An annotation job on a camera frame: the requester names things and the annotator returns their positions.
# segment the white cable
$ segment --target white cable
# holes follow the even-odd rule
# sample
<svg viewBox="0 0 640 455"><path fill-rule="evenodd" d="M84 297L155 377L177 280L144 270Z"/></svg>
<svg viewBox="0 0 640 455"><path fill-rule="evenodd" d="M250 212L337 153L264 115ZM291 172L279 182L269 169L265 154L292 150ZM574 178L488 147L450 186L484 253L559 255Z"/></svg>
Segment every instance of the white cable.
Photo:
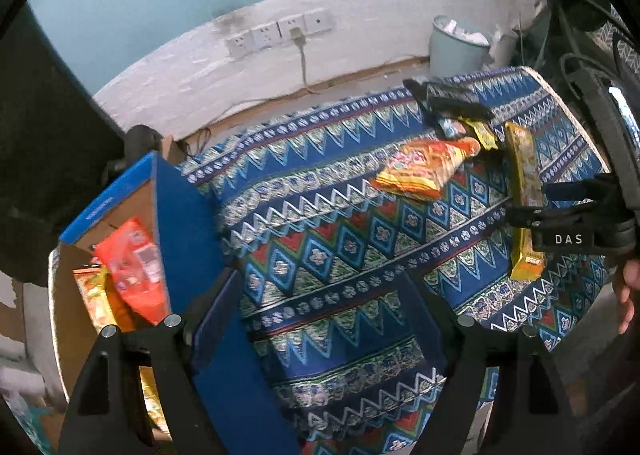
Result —
<svg viewBox="0 0 640 455"><path fill-rule="evenodd" d="M522 37L522 0L518 0L518 30L520 31L520 59L524 65L524 39Z"/></svg>

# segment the gray trash bin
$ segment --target gray trash bin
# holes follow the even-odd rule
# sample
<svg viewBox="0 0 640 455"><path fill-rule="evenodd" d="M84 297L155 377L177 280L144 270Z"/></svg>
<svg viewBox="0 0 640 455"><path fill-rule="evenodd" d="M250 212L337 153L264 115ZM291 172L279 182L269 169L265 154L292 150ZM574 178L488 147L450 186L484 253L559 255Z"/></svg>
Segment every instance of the gray trash bin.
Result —
<svg viewBox="0 0 640 455"><path fill-rule="evenodd" d="M429 40L432 76L447 77L467 74L481 70L483 65L491 61L489 49L493 37L464 20L456 21L457 27L462 29L460 34L449 34L446 32L446 27L451 21L450 16L445 15L436 16L433 20L433 32ZM480 32L486 38L487 44L465 40L464 33L472 32Z"/></svg>

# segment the power outlet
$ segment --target power outlet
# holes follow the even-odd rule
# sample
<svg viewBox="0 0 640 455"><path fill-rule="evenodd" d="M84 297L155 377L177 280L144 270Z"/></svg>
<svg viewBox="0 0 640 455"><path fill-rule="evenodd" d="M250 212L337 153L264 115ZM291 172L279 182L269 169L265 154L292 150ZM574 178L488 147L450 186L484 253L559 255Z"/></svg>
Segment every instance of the power outlet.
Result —
<svg viewBox="0 0 640 455"><path fill-rule="evenodd" d="M280 34L277 22L270 22L263 26L253 28L251 33L254 36L254 42L258 49L273 47L282 42L282 35Z"/></svg>
<svg viewBox="0 0 640 455"><path fill-rule="evenodd" d="M302 13L279 20L278 26L284 42L291 41L291 29L293 28L300 28L302 34L306 33L305 16Z"/></svg>
<svg viewBox="0 0 640 455"><path fill-rule="evenodd" d="M243 31L225 40L231 58L243 58L257 50L251 31Z"/></svg>
<svg viewBox="0 0 640 455"><path fill-rule="evenodd" d="M331 15L324 8L306 12L304 19L306 34L316 34L316 32L329 31L333 27Z"/></svg>

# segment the orange snack bag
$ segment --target orange snack bag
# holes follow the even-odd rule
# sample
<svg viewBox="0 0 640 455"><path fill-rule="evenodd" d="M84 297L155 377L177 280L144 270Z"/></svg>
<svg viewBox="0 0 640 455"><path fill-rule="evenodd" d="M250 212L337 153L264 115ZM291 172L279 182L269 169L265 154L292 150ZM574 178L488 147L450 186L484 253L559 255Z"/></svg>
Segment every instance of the orange snack bag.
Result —
<svg viewBox="0 0 640 455"><path fill-rule="evenodd" d="M144 319L157 325L170 314L162 261L138 219L132 218L95 247L122 299Z"/></svg>
<svg viewBox="0 0 640 455"><path fill-rule="evenodd" d="M370 183L374 188L418 200L442 197L442 188L466 158L481 150L474 138L405 143Z"/></svg>

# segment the trash can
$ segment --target trash can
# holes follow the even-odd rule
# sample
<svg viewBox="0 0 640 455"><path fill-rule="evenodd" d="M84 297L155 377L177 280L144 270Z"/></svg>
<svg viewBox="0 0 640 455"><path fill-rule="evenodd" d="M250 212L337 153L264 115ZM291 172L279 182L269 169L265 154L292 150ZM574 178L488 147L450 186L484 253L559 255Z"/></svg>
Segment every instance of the trash can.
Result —
<svg viewBox="0 0 640 455"><path fill-rule="evenodd" d="M491 61L492 40L490 34L472 23L436 16L429 40L431 75L448 77L481 70Z"/></svg>

